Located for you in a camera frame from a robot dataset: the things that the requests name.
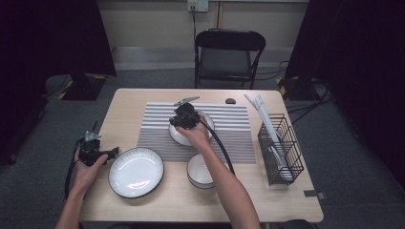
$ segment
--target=metal basket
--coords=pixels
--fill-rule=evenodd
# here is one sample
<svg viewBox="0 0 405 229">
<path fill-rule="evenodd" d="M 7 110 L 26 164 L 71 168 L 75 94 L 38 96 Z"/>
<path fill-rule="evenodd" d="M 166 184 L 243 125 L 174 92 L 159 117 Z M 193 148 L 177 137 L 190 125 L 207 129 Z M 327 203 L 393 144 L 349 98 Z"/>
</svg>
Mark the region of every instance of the metal basket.
<svg viewBox="0 0 405 229">
<path fill-rule="evenodd" d="M 279 142 L 273 142 L 263 123 L 258 133 L 268 185 L 290 185 L 304 171 L 301 162 L 301 150 L 295 133 L 292 127 L 288 125 L 285 116 L 283 114 L 270 114 L 269 117 L 279 137 Z"/>
</svg>

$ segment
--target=gray striped placemat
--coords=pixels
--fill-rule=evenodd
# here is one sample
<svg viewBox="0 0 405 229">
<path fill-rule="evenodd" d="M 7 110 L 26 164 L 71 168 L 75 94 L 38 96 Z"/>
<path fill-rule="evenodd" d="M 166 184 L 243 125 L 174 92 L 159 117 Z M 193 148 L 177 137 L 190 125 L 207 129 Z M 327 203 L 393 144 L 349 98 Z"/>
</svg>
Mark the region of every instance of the gray striped placemat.
<svg viewBox="0 0 405 229">
<path fill-rule="evenodd" d="M 193 103 L 196 111 L 204 112 L 214 121 L 215 133 L 226 148 L 232 163 L 256 163 L 245 105 Z M 157 152 L 164 161 L 188 161 L 197 154 L 194 147 L 175 141 L 169 133 L 169 118 L 176 115 L 173 103 L 148 102 L 143 116 L 138 147 Z M 211 146 L 224 160 L 224 154 L 214 137 Z"/>
</svg>

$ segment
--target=table top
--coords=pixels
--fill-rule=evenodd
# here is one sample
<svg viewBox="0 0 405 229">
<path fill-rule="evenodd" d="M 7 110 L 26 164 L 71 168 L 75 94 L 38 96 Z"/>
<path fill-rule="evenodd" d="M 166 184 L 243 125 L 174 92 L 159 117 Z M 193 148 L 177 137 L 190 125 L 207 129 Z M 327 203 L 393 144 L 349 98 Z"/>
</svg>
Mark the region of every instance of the table top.
<svg viewBox="0 0 405 229">
<path fill-rule="evenodd" d="M 198 103 L 224 103 L 234 98 L 245 104 L 249 116 L 256 164 L 233 164 L 237 178 L 252 198 L 261 222 L 306 219 L 318 222 L 323 213 L 317 197 L 306 197 L 313 190 L 304 159 L 304 171 L 294 183 L 268 185 L 266 168 L 257 134 L 262 123 L 257 111 L 246 100 L 261 95 L 271 114 L 287 110 L 280 93 L 248 90 L 181 90 L 119 89 L 113 98 L 104 122 L 100 150 L 119 147 L 119 153 L 136 148 L 147 102 L 178 102 L 185 97 L 199 96 Z M 160 185 L 143 198 L 122 198 L 110 187 L 108 174 L 114 161 L 102 166 L 95 183 L 86 195 L 80 219 L 83 221 L 154 221 L 154 222 L 227 222 L 229 221 L 215 188 L 198 189 L 187 178 L 186 162 L 164 162 Z"/>
</svg>

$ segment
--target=white bowl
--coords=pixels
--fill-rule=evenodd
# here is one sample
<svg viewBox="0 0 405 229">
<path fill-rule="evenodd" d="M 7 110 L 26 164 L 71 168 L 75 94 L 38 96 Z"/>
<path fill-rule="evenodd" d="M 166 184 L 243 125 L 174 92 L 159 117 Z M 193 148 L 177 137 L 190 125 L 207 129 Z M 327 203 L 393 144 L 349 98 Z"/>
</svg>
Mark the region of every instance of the white bowl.
<svg viewBox="0 0 405 229">
<path fill-rule="evenodd" d="M 205 165 L 203 156 L 198 154 L 193 156 L 187 164 L 187 176 L 190 182 L 201 189 L 213 188 L 214 182 Z"/>
<path fill-rule="evenodd" d="M 163 160 L 155 151 L 135 148 L 124 152 L 114 161 L 108 179 L 118 195 L 141 198 L 155 190 L 163 172 Z"/>
<path fill-rule="evenodd" d="M 213 131 L 215 131 L 215 125 L 214 125 L 214 121 L 212 120 L 212 118 L 208 114 L 205 114 L 203 112 L 199 112 L 199 113 L 205 117 L 205 120 L 206 120 L 206 123 L 208 124 L 208 126 Z M 188 141 L 187 137 L 185 137 L 184 135 L 182 135 L 178 131 L 176 131 L 176 127 L 173 126 L 172 124 L 169 124 L 169 133 L 173 137 L 173 139 L 175 139 L 181 145 L 192 146 L 191 143 Z M 208 132 L 208 137 L 211 138 L 211 136 L 212 136 L 212 134 L 210 132 Z"/>
</svg>

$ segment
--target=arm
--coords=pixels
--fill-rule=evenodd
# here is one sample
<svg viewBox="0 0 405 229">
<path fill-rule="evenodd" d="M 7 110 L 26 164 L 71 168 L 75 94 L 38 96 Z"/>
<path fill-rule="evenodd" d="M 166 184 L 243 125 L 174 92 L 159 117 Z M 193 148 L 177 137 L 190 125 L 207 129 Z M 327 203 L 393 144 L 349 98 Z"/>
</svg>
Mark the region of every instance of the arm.
<svg viewBox="0 0 405 229">
<path fill-rule="evenodd" d="M 185 130 L 182 127 L 177 127 L 176 130 L 185 135 L 202 154 L 232 228 L 260 228 L 259 218 L 248 192 L 212 150 L 206 128 L 200 123 L 192 130 Z"/>
<path fill-rule="evenodd" d="M 78 151 L 76 152 L 75 161 L 77 161 L 77 163 L 75 165 L 75 184 L 69 193 L 65 207 L 63 208 L 55 229 L 78 228 L 80 209 L 84 196 L 95 181 L 98 169 L 107 157 L 107 155 L 101 156 L 92 167 L 88 167 L 78 160 Z"/>
</svg>

